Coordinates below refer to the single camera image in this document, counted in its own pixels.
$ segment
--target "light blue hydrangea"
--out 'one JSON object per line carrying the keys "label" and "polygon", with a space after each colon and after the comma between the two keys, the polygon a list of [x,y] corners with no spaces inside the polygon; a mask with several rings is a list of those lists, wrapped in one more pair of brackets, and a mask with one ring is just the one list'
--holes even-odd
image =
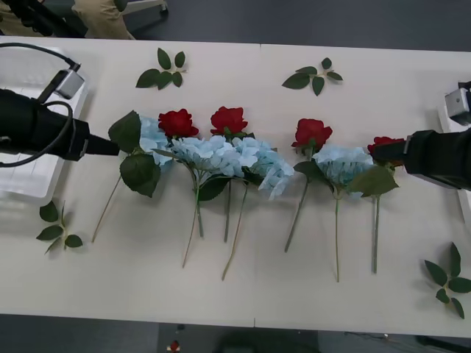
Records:
{"label": "light blue hydrangea", "polygon": [[289,179],[294,175],[291,167],[269,143],[254,138],[233,139],[235,149],[242,158],[250,161],[249,171],[263,177],[258,190],[270,190],[270,200],[281,195]]}
{"label": "light blue hydrangea", "polygon": [[172,140],[172,143],[173,153],[195,169],[196,176],[199,176],[197,171],[204,172],[200,183],[214,174],[224,174],[227,177],[244,176],[242,167],[246,166],[246,163],[224,136],[213,136],[209,140],[182,138]]}
{"label": "light blue hydrangea", "polygon": [[160,165],[161,168],[168,167],[171,158],[152,151],[153,149],[170,151],[169,140],[165,136],[165,132],[159,129],[157,120],[142,115],[140,115],[139,118],[141,120],[141,138],[139,140],[139,146],[144,152],[152,154],[155,164]]}
{"label": "light blue hydrangea", "polygon": [[374,165],[371,155],[360,147],[324,145],[313,159],[330,182],[341,187],[346,187],[358,174]]}

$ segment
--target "table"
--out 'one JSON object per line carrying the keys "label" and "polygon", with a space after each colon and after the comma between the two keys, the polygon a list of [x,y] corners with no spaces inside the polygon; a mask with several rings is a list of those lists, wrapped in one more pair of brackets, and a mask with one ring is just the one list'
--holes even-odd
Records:
{"label": "table", "polygon": [[[471,54],[257,44],[2,38],[57,46],[82,63],[91,84],[84,119],[96,135],[130,110],[152,117],[186,108],[209,137],[210,117],[222,105],[243,107],[249,129],[291,163],[297,121],[332,126],[331,143],[366,146],[374,136],[405,137],[439,128],[438,100],[469,79]],[[189,64],[181,88],[135,89],[140,73],[156,68],[157,48],[183,50]],[[329,56],[344,77],[319,97],[287,90],[294,70]],[[90,156],[68,163],[56,190],[71,213],[71,231],[90,239],[118,178],[117,158]],[[227,278],[223,198],[202,210],[205,239],[191,228],[191,181],[175,166],[153,199],[118,187],[95,244],[43,256],[34,237],[38,209],[0,207],[0,313],[112,318],[189,324],[331,329],[470,337],[470,323],[445,310],[427,279],[424,259],[438,261],[454,241],[471,275],[470,236],[454,190],[398,171],[400,189],[381,208],[378,275],[370,273],[372,204],[344,200],[340,209],[341,282],[334,274],[334,202],[311,187],[297,234],[283,248],[299,201],[302,178],[268,202],[252,192],[241,239]],[[235,192],[230,235],[241,194]],[[460,295],[471,315],[471,296]]]}

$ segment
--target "rose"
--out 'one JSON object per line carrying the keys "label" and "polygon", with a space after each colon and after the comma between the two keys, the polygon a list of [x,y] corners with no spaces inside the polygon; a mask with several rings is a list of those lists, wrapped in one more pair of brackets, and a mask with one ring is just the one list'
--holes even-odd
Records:
{"label": "rose", "polygon": [[198,135],[199,130],[193,126],[191,114],[186,109],[171,111],[159,115],[159,127],[169,138],[189,138]]}
{"label": "rose", "polygon": [[316,119],[301,119],[297,123],[296,142],[292,147],[309,147],[311,139],[316,143],[314,151],[319,151],[325,144],[325,141],[332,135],[332,129]]}
{"label": "rose", "polygon": [[[396,143],[396,142],[404,142],[405,140],[403,138],[387,138],[386,136],[383,136],[381,138],[375,138],[374,143],[372,145],[368,145],[368,152],[373,155],[375,153],[376,146],[380,145],[389,145],[390,143]],[[390,161],[390,163],[394,167],[398,167],[399,165],[402,165],[403,162],[400,160],[394,160]]]}
{"label": "rose", "polygon": [[226,107],[220,107],[211,116],[211,123],[215,127],[211,130],[211,133],[213,135],[234,135],[242,132],[248,124],[242,117],[243,114],[244,108],[227,109]]}

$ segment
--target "person's leg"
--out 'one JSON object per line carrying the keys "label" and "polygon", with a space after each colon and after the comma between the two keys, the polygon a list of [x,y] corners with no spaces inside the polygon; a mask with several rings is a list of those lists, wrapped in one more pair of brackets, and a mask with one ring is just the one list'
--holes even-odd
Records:
{"label": "person's leg", "polygon": [[75,0],[72,10],[95,38],[134,39],[113,0]]}
{"label": "person's leg", "polygon": [[40,33],[34,32],[21,24],[21,20],[15,16],[10,7],[0,1],[0,30],[4,35],[21,35],[24,37],[41,37]]}

